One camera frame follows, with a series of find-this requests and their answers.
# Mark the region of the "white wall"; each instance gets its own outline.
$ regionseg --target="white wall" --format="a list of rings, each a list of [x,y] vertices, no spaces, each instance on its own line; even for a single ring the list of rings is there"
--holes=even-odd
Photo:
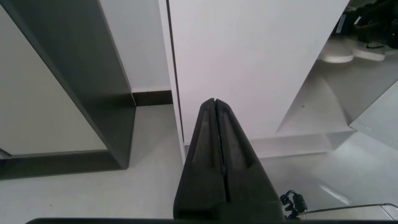
[[[0,6],[0,148],[12,155],[106,149]]]
[[[184,143],[209,98],[273,136],[347,3],[170,0]]]
[[[132,92],[170,90],[158,0],[100,3]]]

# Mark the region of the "white cabinet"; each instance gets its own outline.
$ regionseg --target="white cabinet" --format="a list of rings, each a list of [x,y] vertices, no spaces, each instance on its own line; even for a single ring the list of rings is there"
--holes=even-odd
[[[209,98],[231,106],[260,158],[328,152],[347,140],[349,125],[398,79],[396,55],[317,60],[347,4],[170,0],[168,10],[160,1],[185,148]]]
[[[209,98],[249,139],[274,137],[347,3],[171,0],[184,144]]]

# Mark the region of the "black edge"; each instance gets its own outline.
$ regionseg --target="black edge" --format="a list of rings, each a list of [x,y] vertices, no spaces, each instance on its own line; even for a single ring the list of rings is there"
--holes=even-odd
[[[200,106],[174,200],[174,219],[212,219],[226,201],[214,99]]]
[[[142,93],[132,93],[136,101],[136,106],[154,106],[173,104],[171,90],[166,91],[147,91]]]
[[[232,109],[216,100],[216,113],[229,200],[220,213],[226,215],[220,218],[250,222],[284,220],[279,197]]]
[[[183,126],[182,126],[182,115],[181,115],[181,104],[180,104],[180,91],[178,90],[177,66],[176,66],[176,63],[175,63],[174,40],[173,40],[173,27],[172,27],[172,18],[171,18],[171,13],[170,13],[170,4],[169,4],[169,0],[166,0],[166,5],[167,5],[167,15],[169,16],[170,41],[171,41],[172,53],[173,53],[173,66],[174,66],[175,86],[176,86],[176,89],[177,89],[178,110],[180,111],[180,123],[181,123],[182,142],[184,142],[184,129],[183,129]]]
[[[89,169],[76,164],[76,168],[71,167],[70,170],[88,172],[100,168],[127,169],[135,104],[99,2],[0,0],[0,4],[110,152],[102,154],[99,159],[112,161],[106,164],[113,167],[95,166],[98,169]],[[97,157],[96,154],[81,153],[64,157],[62,162],[74,164],[74,158],[90,159],[90,156]],[[47,159],[41,162],[53,164],[49,157],[45,158]],[[38,158],[23,158],[17,162],[25,167],[24,164],[33,166],[33,161],[38,161]],[[22,175],[21,170],[25,170],[26,175]],[[26,170],[19,169],[15,176],[2,171],[0,179],[27,177],[27,174],[40,175]],[[60,168],[59,174],[66,173],[61,170]]]
[[[128,218],[38,218],[28,222],[27,224],[216,224],[224,222],[215,222],[214,220],[161,220],[161,219],[128,219]],[[229,224],[242,224],[242,222],[234,220],[228,222]],[[268,222],[250,222],[249,220],[244,223],[251,224],[378,224],[378,223],[398,223],[398,221],[391,220],[289,220],[287,221],[268,221]]]
[[[391,204],[391,203],[381,203],[381,204],[369,204],[369,205],[353,205],[353,206],[345,206],[345,207],[338,207],[338,208],[324,208],[324,209],[318,209],[318,210],[309,211],[309,212],[306,212],[306,214],[317,213],[317,212],[327,212],[327,211],[347,209],[347,208],[361,208],[361,207],[383,206],[383,205],[389,205],[389,206],[393,206],[395,208],[398,208],[397,205],[394,205],[394,204]]]
[[[121,166],[108,150],[0,159],[0,180],[58,174],[118,170]]]

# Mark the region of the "white shelf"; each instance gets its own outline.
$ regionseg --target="white shelf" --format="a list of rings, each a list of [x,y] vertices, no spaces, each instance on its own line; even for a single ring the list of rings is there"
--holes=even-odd
[[[328,63],[346,63],[354,59],[354,54],[339,39],[330,39],[323,46],[318,59]]]
[[[275,136],[351,131],[341,106],[321,76],[309,74],[290,106]]]
[[[258,158],[293,156],[333,150],[324,134],[255,139],[251,140],[250,143]]]

